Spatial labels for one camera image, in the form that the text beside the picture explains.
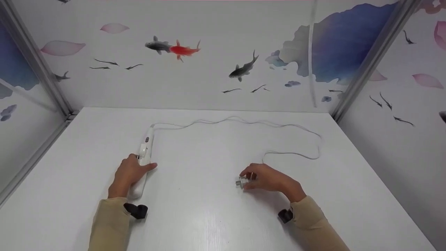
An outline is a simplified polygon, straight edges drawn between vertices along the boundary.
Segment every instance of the red goldfish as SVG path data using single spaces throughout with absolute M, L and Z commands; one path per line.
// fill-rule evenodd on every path
M 196 49 L 191 49 L 190 47 L 183 47 L 180 46 L 180 42 L 177 39 L 177 45 L 172 46 L 170 48 L 170 52 L 175 53 L 177 55 L 177 60 L 181 60 L 181 62 L 184 62 L 181 56 L 189 56 L 189 57 L 192 56 L 192 54 L 194 54 L 195 52 L 200 51 L 200 48 L 198 48 L 199 45 L 200 41 L 198 41 Z

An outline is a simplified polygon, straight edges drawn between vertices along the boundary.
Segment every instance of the beige sleeve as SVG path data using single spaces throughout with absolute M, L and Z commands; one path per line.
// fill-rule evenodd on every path
M 313 198 L 293 202 L 291 208 L 299 239 L 309 251 L 349 251 Z
M 101 200 L 91 227 L 88 251 L 125 251 L 130 214 L 126 198 Z

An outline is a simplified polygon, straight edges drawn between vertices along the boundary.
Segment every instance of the black fish painting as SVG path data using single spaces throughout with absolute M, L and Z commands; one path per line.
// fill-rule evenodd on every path
M 398 117 L 395 117 L 395 116 L 393 116 L 393 118 L 396 120 L 396 121 L 401 121 L 401 122 L 404 122 L 404 123 L 407 123 L 407 124 L 410 124 L 410 125 L 412 125 L 413 127 L 415 127 L 415 125 L 414 124 L 412 124 L 411 122 L 409 122 L 409 121 L 406 121 L 406 120 L 402 120 L 402 119 L 400 119 L 400 118 L 398 118 Z
M 90 67 L 90 69 L 110 69 L 110 67 Z
M 392 105 L 391 105 L 389 102 L 387 102 L 387 100 L 384 99 L 384 97 L 383 97 L 383 95 L 381 94 L 381 92 L 380 92 L 380 96 L 381 96 L 381 98 L 384 100 L 384 102 L 386 102 L 387 107 L 389 107 L 390 110 L 392 110 Z
M 153 41 L 145 43 L 144 46 L 149 49 L 156 50 L 159 55 L 161 55 L 162 51 L 170 53 L 170 48 L 172 47 L 167 41 L 158 41 L 156 36 L 153 36 Z
M 371 100 L 373 100 L 373 102 L 375 102 L 377 105 L 379 105 L 381 108 L 383 108 L 383 105 L 380 102 L 374 100 L 371 95 L 369 95 L 369 97 Z
M 131 69 L 133 69 L 133 68 L 135 68 L 135 67 L 137 67 L 137 66 L 141 66 L 141 65 L 143 65 L 142 63 L 139 63 L 139 64 L 137 64 L 137 65 L 134 65 L 134 66 L 130 66 L 130 67 L 127 67 L 127 68 L 125 68 L 126 70 L 131 70 Z
M 66 71 L 66 72 L 63 74 L 63 76 L 59 76 L 59 75 L 57 75 L 57 74 L 54 74 L 54 76 L 56 77 L 56 80 L 57 80 L 58 82 L 60 82 L 60 81 L 62 81 L 62 80 L 64 80 L 64 79 L 70 79 L 69 77 L 66 76 L 67 73 L 68 73 L 68 71 Z
M 259 88 L 254 89 L 251 93 L 255 93 L 255 92 L 257 92 L 257 90 L 259 90 L 260 88 L 264 87 L 265 85 L 266 85 L 266 84 L 261 85 Z
M 440 118 L 442 118 L 443 122 L 446 123 L 446 111 L 441 111 L 438 114 L 440 115 Z
M 112 64 L 112 65 L 116 65 L 116 66 L 119 66 L 116 62 L 110 62 L 110 61 L 101 61 L 101 60 L 97 60 L 97 59 L 95 59 L 96 61 L 98 61 L 98 62 L 101 62 L 101 63 L 108 63 L 108 64 Z
M 232 89 L 232 90 L 224 91 L 223 93 L 228 93 L 228 92 L 232 92 L 232 91 L 235 91 L 235 90 L 241 90 L 241 89 L 240 88 L 235 88 L 235 89 Z
M 407 33 L 406 33 L 405 30 L 403 30 L 403 32 L 404 32 L 404 37 L 406 38 L 406 42 L 407 42 L 408 44 L 410 44 L 410 45 L 412 45 L 412 44 L 416 44 L 416 43 L 412 42 L 412 41 L 407 37 Z
M 242 67 L 239 65 L 235 66 L 235 70 L 229 74 L 229 77 L 232 79 L 238 79 L 239 82 L 242 82 L 242 76 L 249 75 L 249 71 L 254 67 L 254 62 L 259 58 L 259 56 L 255 56 L 256 50 L 252 53 L 252 61 L 244 64 Z

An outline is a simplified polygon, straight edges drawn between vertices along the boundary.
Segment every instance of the black wrist strap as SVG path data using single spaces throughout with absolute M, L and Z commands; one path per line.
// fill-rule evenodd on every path
M 279 218 L 282 220 L 282 222 L 285 224 L 289 221 L 291 221 L 294 217 L 293 212 L 290 209 L 283 209 L 278 214 Z
M 148 207 L 146 205 L 136 206 L 134 204 L 124 203 L 124 208 L 137 220 L 144 219 L 148 211 Z

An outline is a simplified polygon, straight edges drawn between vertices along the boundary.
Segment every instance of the hand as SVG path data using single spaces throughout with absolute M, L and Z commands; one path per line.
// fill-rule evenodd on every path
M 243 189 L 263 189 L 267 191 L 282 192 L 290 202 L 299 202 L 306 197 L 299 182 L 293 180 L 267 164 L 251 163 L 240 176 L 246 176 L 251 181 Z
M 156 163 L 140 166 L 135 154 L 123 159 L 115 173 L 115 179 L 108 189 L 108 198 L 127 197 L 128 190 L 138 182 L 145 173 L 155 169 Z

